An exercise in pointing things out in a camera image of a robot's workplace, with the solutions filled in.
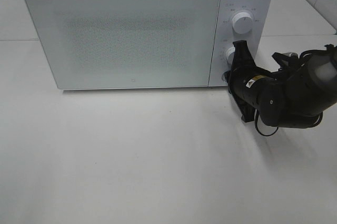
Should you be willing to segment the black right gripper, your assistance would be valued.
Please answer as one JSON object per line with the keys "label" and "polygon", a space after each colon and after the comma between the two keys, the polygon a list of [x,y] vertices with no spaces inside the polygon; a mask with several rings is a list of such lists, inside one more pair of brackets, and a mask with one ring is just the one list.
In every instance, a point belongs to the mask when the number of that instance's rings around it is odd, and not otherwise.
{"label": "black right gripper", "polygon": [[251,122],[258,112],[264,123],[273,123],[274,79],[255,64],[247,41],[238,40],[233,45],[235,52],[227,82],[242,120]]}

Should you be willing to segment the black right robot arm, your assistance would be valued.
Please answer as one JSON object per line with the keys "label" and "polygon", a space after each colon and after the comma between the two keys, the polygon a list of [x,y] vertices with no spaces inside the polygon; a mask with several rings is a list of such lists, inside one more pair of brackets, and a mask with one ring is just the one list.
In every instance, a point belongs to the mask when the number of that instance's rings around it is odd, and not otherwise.
{"label": "black right robot arm", "polygon": [[233,45],[225,79],[245,123],[260,119],[276,128],[313,128],[336,104],[336,46],[300,55],[274,53],[279,69],[270,72],[256,65],[245,40]]}

